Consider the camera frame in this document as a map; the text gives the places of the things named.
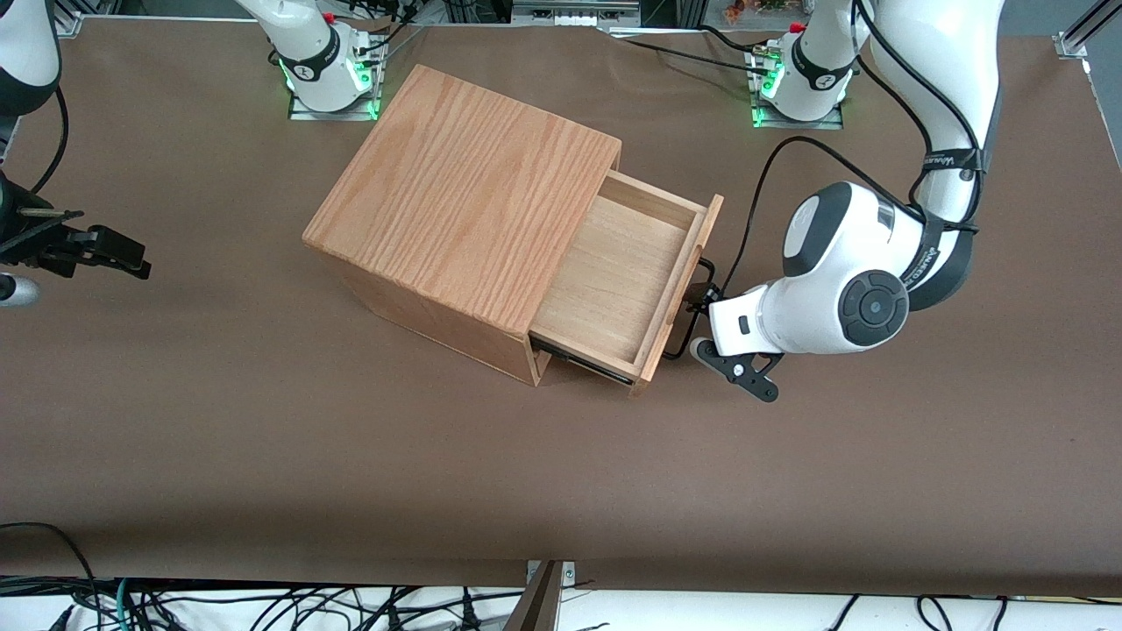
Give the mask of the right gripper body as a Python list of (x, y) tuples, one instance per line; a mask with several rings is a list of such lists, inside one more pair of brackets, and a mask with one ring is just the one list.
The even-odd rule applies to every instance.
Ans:
[[(1, 190), (3, 190), (3, 200), (1, 200), (1, 243), (4, 244), (25, 230), (28, 230), (28, 225), (31, 220), (24, 218), (18, 211), (24, 207), (39, 208), (40, 196), (35, 195), (27, 188), (21, 188), (21, 185), (12, 183), (11, 180), (4, 176), (4, 172), (1, 172)], [(1, 263), (36, 264), (36, 254), (33, 254), (31, 247), (24, 243), (8, 252), (3, 252)]]

